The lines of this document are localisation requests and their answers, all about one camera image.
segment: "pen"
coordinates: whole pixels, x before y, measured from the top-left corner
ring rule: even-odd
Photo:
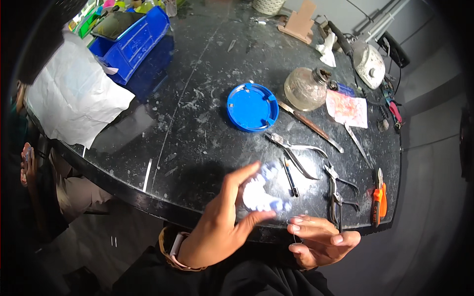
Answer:
[[[288,181],[290,181],[290,186],[292,187],[293,195],[295,197],[298,197],[300,196],[300,193],[298,192],[298,188],[296,188],[295,183],[293,182],[293,178],[290,173],[290,164],[288,163],[288,160],[286,158],[284,158],[284,164],[285,164],[286,175],[288,176]]]

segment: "person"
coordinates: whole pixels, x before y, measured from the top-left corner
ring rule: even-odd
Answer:
[[[40,169],[29,143],[23,146],[21,159],[20,182],[28,189],[41,242],[52,241],[87,208],[112,198],[84,176],[75,176],[72,166],[53,148]]]
[[[289,219],[287,231],[302,243],[282,250],[246,242],[256,224],[276,215],[255,211],[235,224],[239,186],[259,167],[255,162],[228,174],[189,235],[174,225],[163,228],[157,246],[148,247],[125,271],[112,294],[332,295],[316,269],[341,260],[359,244],[360,234],[339,233],[327,219],[299,215]]]

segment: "wooden stand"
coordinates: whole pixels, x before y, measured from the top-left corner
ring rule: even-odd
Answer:
[[[300,11],[293,11],[286,26],[278,26],[278,29],[306,44],[310,44],[313,40],[313,31],[311,30],[311,27],[314,24],[314,20],[311,19],[311,16],[315,9],[316,4],[309,0],[305,0],[303,4],[301,4]]]

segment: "black table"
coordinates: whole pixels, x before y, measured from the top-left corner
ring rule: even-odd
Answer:
[[[255,160],[279,161],[283,150],[265,139],[262,133],[237,130],[226,113],[226,100],[237,85],[253,80],[280,96],[288,74],[297,67],[325,65],[314,44],[323,42],[314,28],[312,45],[290,37],[271,25],[250,20],[259,16],[251,2],[191,1],[171,19],[175,49],[167,69],[168,78],[146,98],[135,99],[96,138],[90,150],[55,141],[55,148],[83,174],[111,194],[159,218],[193,227],[205,205],[220,190],[224,175]],[[234,48],[227,49],[232,40]],[[335,52],[332,78],[354,84],[350,60]],[[147,67],[145,60],[140,67]],[[370,90],[359,78],[359,84]],[[380,91],[368,95],[380,102]],[[388,212],[382,224],[370,224],[373,172],[343,125],[330,121],[326,107],[306,114],[330,134],[344,149],[339,153],[328,142],[280,109],[275,132],[297,143],[322,148],[342,178],[354,182],[361,191],[357,199],[361,211],[344,206],[343,228],[357,228],[363,234],[391,227],[400,173],[400,136],[390,122],[388,131],[379,132],[382,114],[368,104],[369,128],[353,128],[374,167],[382,168],[387,184]],[[296,152],[307,171],[321,180],[305,179],[296,170],[301,196],[292,197],[291,215],[328,216],[329,179],[323,159],[312,151]],[[339,192],[355,200],[350,187],[339,185]],[[289,195],[284,172],[270,185],[270,193]],[[250,236],[261,242],[287,242],[286,222],[272,221],[258,227]]]

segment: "white paper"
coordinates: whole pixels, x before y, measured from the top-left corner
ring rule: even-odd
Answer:
[[[324,39],[324,44],[316,45],[316,50],[319,51],[322,56],[319,58],[323,63],[329,67],[336,67],[336,60],[334,59],[334,54],[332,53],[332,45],[334,44],[334,38],[336,34],[331,32],[326,39]]]
[[[28,89],[27,105],[48,138],[90,149],[135,95],[104,73],[77,35],[63,31],[63,36],[64,44]]]
[[[364,98],[353,98],[328,90],[326,108],[336,122],[367,128],[367,101]]]

